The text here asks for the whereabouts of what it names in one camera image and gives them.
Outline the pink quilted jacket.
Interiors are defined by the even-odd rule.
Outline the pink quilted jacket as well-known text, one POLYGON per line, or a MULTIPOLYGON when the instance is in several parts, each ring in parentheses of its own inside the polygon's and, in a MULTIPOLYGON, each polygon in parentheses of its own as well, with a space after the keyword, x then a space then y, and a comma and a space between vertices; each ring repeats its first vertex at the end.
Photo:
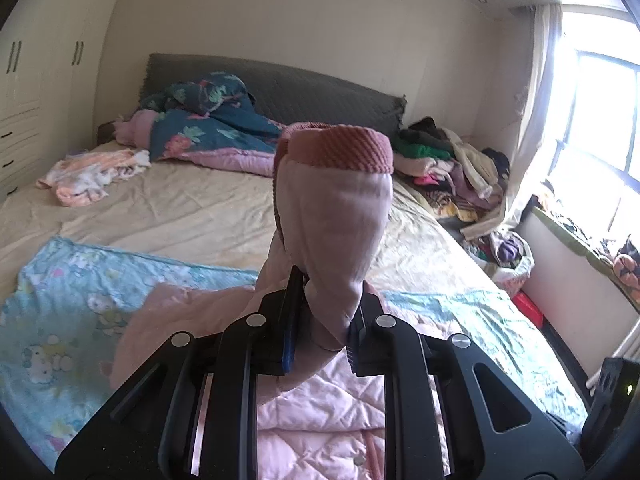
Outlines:
POLYGON ((381 478, 383 382, 352 374, 344 347, 392 208, 392 171, 382 133, 315 122, 285 128, 273 163, 276 232, 256 283, 216 292, 155 286, 120 338, 111 385, 126 382, 171 334, 220 332, 301 270, 309 311, 292 370, 257 381, 259 474, 381 478))

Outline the bag of clothes on floor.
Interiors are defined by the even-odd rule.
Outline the bag of clothes on floor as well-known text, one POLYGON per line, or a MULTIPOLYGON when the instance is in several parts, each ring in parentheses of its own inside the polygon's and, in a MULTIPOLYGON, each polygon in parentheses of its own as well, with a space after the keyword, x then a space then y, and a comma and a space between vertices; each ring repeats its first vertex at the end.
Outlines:
POLYGON ((494 231, 462 247, 491 281, 513 298, 530 278, 535 260, 529 244, 515 231, 494 231))

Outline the pile of assorted clothes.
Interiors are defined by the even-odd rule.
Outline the pile of assorted clothes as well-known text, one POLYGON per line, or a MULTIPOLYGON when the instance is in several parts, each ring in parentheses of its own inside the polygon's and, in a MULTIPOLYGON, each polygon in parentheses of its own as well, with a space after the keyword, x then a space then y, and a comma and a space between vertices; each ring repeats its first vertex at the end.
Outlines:
POLYGON ((431 117, 397 131, 390 142, 394 173, 423 198, 436 219, 457 219, 467 226, 503 202, 511 170, 505 154, 474 148, 431 117))

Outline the beige bed sheet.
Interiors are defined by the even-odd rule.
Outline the beige bed sheet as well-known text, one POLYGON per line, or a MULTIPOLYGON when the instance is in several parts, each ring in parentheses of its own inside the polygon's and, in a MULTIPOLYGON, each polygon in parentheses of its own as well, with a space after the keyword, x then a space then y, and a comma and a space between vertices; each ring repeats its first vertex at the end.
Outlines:
MULTIPOLYGON (((274 232, 272 183, 190 162, 158 162, 116 182, 103 200, 66 208, 24 185, 1 204, 1 295, 54 236, 188 263, 259 270, 274 232)), ((379 290, 455 295, 496 285, 408 188, 394 184, 393 206, 369 282, 379 290)))

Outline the red box on floor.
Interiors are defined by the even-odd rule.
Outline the red box on floor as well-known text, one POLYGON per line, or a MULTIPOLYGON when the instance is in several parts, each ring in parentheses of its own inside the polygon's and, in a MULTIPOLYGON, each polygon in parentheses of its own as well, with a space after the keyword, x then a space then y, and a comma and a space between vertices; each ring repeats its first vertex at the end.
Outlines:
POLYGON ((533 300, 526 295, 525 292, 521 290, 512 298, 512 302, 515 304, 515 307, 524 315, 529 322, 534 324, 538 330, 541 330, 544 327, 544 314, 541 310, 538 309, 536 304, 534 304, 533 300))

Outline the teal floral pink comforter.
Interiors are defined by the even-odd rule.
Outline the teal floral pink comforter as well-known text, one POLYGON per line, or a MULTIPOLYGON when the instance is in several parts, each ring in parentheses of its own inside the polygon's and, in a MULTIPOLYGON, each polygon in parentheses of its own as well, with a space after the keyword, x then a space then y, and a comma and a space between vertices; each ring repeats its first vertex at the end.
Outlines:
POLYGON ((258 114, 238 76, 213 72, 168 84, 140 101, 155 114, 150 159, 177 159, 212 169, 271 177, 284 125, 258 114))

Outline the dark grey headboard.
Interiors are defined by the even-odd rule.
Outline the dark grey headboard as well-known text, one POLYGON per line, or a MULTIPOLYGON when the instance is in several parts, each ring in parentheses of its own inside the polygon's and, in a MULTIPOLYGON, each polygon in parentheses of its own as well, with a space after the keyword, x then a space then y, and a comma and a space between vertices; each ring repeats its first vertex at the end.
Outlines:
POLYGON ((211 72, 238 76, 258 114, 281 124, 325 122, 372 128, 390 136, 401 127, 407 100, 331 76, 285 65, 216 55, 152 53, 142 99, 174 82, 211 72))

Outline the light blue cartoon blanket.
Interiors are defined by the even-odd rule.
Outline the light blue cartoon blanket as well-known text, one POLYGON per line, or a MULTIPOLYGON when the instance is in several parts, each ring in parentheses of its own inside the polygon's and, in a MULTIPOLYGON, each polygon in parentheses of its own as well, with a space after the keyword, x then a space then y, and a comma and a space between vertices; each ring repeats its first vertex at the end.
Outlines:
MULTIPOLYGON (((44 466, 53 467, 110 397, 116 344, 158 284, 221 290, 250 286, 250 270, 54 238, 17 277, 1 308, 1 403, 44 466)), ((384 288, 386 308, 419 333, 468 335, 541 411, 580 427, 587 410, 553 350, 500 289, 441 295, 384 288)), ((359 378, 340 356, 258 412, 262 445, 280 445, 286 476, 347 476, 384 422, 381 377, 359 378)))

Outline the pink pillow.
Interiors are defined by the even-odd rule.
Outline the pink pillow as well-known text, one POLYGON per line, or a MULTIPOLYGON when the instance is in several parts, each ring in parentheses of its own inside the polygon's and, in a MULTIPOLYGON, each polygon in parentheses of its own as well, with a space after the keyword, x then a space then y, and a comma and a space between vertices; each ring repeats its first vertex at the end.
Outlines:
POLYGON ((138 110, 129 119, 114 121, 114 137, 118 144, 132 148, 150 147, 151 130, 158 113, 154 110, 138 110))

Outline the small peach white garment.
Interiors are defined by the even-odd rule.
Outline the small peach white garment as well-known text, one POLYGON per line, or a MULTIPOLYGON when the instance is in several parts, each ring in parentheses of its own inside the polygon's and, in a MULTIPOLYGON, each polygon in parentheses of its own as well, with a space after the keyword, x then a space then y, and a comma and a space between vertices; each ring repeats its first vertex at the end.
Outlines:
POLYGON ((147 150, 88 152, 66 156, 37 180, 63 207, 85 207, 103 200, 107 187, 126 181, 151 167, 147 150))

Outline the cream built-in wardrobe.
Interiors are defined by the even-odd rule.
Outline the cream built-in wardrobe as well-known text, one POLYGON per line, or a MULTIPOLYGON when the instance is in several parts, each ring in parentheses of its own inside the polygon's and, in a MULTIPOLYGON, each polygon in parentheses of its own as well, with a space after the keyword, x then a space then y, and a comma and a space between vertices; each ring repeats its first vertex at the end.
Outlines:
POLYGON ((1 0, 1 196, 96 146, 94 103, 116 0, 1 0))

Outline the cream window curtain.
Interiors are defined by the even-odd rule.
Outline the cream window curtain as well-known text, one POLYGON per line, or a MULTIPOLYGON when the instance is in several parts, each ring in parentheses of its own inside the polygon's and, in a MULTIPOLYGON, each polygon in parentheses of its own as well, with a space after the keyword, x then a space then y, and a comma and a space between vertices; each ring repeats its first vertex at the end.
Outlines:
POLYGON ((508 187, 499 207, 464 228, 466 240, 474 240, 498 228, 515 228, 530 197, 532 169, 541 148, 549 109, 556 44, 562 36, 562 6, 557 3, 535 6, 533 10, 532 62, 523 114, 518 123, 518 137, 511 157, 508 187))

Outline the window with dark frame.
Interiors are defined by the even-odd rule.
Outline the window with dark frame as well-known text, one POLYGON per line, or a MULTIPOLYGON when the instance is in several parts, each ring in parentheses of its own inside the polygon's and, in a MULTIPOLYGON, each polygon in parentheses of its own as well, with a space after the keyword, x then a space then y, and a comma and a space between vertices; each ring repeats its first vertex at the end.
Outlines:
POLYGON ((546 182, 588 236, 639 231, 639 29, 566 11, 555 50, 546 182))

